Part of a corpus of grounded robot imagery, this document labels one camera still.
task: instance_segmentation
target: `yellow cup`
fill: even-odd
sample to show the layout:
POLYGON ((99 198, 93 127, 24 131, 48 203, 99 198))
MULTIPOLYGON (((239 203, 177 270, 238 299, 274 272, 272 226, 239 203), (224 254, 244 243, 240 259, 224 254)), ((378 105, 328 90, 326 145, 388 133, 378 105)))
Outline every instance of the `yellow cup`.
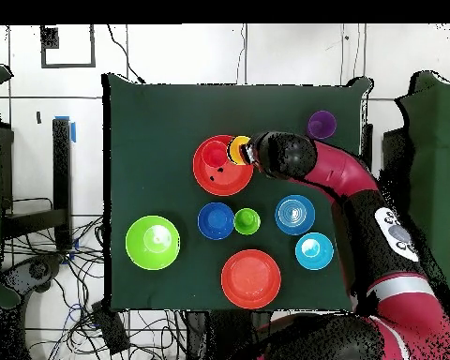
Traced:
POLYGON ((249 137, 239 135, 229 142, 227 147, 229 161, 240 166, 246 165, 246 162, 242 159, 242 155, 240 154, 240 146, 245 145, 248 141, 250 141, 249 137))

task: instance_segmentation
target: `dark green tablecloth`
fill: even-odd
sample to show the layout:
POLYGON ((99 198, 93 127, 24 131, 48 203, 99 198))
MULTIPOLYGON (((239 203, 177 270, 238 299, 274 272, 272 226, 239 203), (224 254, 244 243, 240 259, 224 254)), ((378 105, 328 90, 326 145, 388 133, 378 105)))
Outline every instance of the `dark green tablecloth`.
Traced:
POLYGON ((337 118, 331 144, 358 153, 361 99, 370 80, 348 87, 291 85, 138 85, 109 75, 112 118, 112 307, 235 308, 220 288, 223 264, 237 251, 257 248, 280 268, 277 298, 264 309, 349 308, 337 255, 319 272, 294 258, 299 236, 281 232, 274 219, 279 200, 289 194, 310 198, 316 208, 311 232, 334 241, 328 201, 314 189, 270 180, 255 172, 236 195, 219 198, 204 191, 192 173, 192 157, 202 141, 218 134, 251 135, 265 130, 305 132, 309 117, 328 110, 337 118), (233 211, 251 207, 262 218, 251 236, 234 232, 221 241, 204 238, 197 215, 219 201, 233 211), (161 215, 181 236, 176 261, 160 271, 133 264, 125 250, 129 226, 146 215, 161 215))

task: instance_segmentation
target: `blue bowl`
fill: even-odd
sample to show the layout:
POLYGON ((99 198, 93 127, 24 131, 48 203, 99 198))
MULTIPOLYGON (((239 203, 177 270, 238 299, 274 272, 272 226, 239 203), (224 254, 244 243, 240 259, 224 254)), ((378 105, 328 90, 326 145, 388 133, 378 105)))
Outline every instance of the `blue bowl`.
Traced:
POLYGON ((298 235, 308 231, 315 222, 315 208, 300 195, 284 197, 275 209, 275 221, 281 231, 298 235))
POLYGON ((334 256, 334 247, 328 237, 321 233, 307 233, 295 246, 298 262, 310 271, 318 271, 328 265, 334 256))
POLYGON ((233 211, 223 202, 210 202, 200 210, 199 231, 208 239, 220 240, 233 231, 233 211))

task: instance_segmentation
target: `floor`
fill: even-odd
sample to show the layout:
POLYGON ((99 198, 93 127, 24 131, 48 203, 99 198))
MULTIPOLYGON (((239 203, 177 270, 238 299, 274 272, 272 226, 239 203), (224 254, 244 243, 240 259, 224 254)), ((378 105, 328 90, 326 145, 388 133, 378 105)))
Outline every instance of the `floor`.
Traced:
MULTIPOLYGON (((46 50, 47 63, 89 63, 89 26, 57 26, 59 48, 46 50)), ((91 266, 84 279, 90 303, 103 297, 103 265, 94 233, 103 213, 101 73, 118 73, 136 82, 133 69, 147 83, 315 85, 345 84, 353 77, 368 76, 374 81, 367 120, 374 126, 375 175, 381 167, 383 133, 403 126, 394 98, 407 93, 414 72, 433 69, 450 81, 450 24, 112 25, 113 39, 124 47, 130 67, 107 25, 94 29, 96 67, 42 68, 38 26, 0 26, 0 64, 9 65, 13 73, 10 82, 0 85, 0 116, 15 131, 14 199, 53 196, 52 120, 66 115, 76 123, 76 140, 71 145, 75 237, 83 234, 84 228, 79 227, 96 224, 80 237, 82 253, 74 262, 79 267, 85 262, 91 266)), ((14 211, 41 210, 47 205, 46 201, 16 202, 14 211)), ((30 240, 35 248, 46 249, 50 244, 46 233, 31 235, 30 240)), ((7 243, 4 267, 29 255, 23 240, 7 243)), ((78 314, 67 307, 64 296, 70 306, 83 302, 82 288, 69 265, 63 265, 57 280, 64 293, 54 282, 48 291, 34 293, 27 309, 26 342, 34 360, 49 356, 53 360, 148 360, 154 354, 151 351, 176 359, 177 333, 174 337, 168 329, 162 333, 162 328, 172 324, 184 331, 185 326, 181 321, 175 324, 170 311, 121 314, 137 347, 170 345, 163 352, 132 348, 113 357, 102 351, 97 358, 93 353, 83 354, 91 349, 84 337, 78 337, 81 354, 56 344, 78 314)), ((89 333, 97 336, 93 328, 89 333)), ((103 346, 101 338, 94 341, 103 346)))

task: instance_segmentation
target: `green bowl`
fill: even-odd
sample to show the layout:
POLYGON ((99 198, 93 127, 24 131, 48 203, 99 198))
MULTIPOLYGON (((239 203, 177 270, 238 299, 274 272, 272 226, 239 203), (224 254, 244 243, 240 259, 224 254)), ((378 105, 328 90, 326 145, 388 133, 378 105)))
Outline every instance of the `green bowl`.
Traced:
POLYGON ((130 226, 125 247, 133 263, 141 268, 163 269, 175 261, 180 250, 180 235, 168 219, 146 216, 130 226))
POLYGON ((251 208, 242 208, 235 214, 233 226, 241 234, 254 234, 260 228, 260 216, 251 208))

